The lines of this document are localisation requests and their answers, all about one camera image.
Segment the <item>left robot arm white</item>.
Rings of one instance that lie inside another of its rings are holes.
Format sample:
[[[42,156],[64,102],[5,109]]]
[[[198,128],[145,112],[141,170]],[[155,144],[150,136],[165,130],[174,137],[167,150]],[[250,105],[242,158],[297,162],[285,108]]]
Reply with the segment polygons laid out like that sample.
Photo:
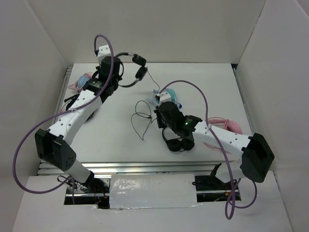
[[[35,133],[39,158],[72,176],[78,182],[78,188],[85,193],[103,189],[104,183],[77,160],[70,145],[92,113],[117,90],[122,79],[119,74],[122,67],[119,58],[105,57],[93,77],[83,86],[69,112],[47,130],[39,129]]]

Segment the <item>black wired headphones taped band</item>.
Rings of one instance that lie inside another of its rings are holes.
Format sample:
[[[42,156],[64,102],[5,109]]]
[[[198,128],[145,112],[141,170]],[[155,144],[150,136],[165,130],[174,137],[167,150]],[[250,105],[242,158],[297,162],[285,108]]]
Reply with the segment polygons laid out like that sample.
[[[148,74],[151,78],[151,80],[156,84],[156,86],[158,87],[158,90],[160,90],[160,85],[152,78],[152,76],[150,75],[149,71],[148,71],[148,67],[146,66],[147,64],[147,60],[145,58],[143,58],[142,56],[138,55],[138,54],[135,54],[135,53],[129,53],[129,52],[121,52],[121,53],[118,53],[117,55],[115,55],[116,58],[120,58],[122,56],[128,56],[128,57],[132,57],[132,62],[134,64],[137,64],[139,66],[139,69],[138,71],[136,72],[135,74],[135,80],[131,83],[131,84],[128,84],[128,85],[120,85],[120,87],[122,88],[130,88],[130,87],[133,87],[134,85],[136,85],[138,82],[140,82],[146,74]],[[144,112],[138,112],[137,111],[137,106],[139,103],[145,103],[147,106],[148,106],[148,109],[149,109],[149,113],[144,113]],[[147,103],[146,101],[144,100],[140,100],[136,103],[135,105],[135,112],[132,114],[131,118],[130,118],[130,122],[131,122],[131,126],[134,130],[134,132],[138,135],[138,137],[144,141],[144,136],[149,128],[149,126],[155,121],[155,119],[153,119],[152,117],[152,111],[151,111],[151,108],[150,108],[150,105],[149,103]],[[147,124],[147,127],[145,129],[145,131],[143,132],[142,135],[140,135],[137,130],[135,129],[134,125],[133,125],[133,117],[134,116],[139,116],[139,117],[142,117],[144,119],[147,119],[149,120],[148,121],[148,124]]]

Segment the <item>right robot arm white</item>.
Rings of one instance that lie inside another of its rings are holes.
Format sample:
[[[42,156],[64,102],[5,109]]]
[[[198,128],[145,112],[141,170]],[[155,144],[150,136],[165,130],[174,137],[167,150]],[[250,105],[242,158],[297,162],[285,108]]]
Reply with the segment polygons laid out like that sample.
[[[224,152],[238,157],[238,160],[231,163],[220,163],[214,167],[210,177],[213,188],[221,189],[231,179],[248,178],[256,183],[265,180],[275,156],[262,135],[234,133],[196,116],[185,116],[171,101],[157,106],[154,113],[160,129],[169,128],[179,136],[178,139],[165,140],[170,151],[189,151],[198,141],[222,147]]]

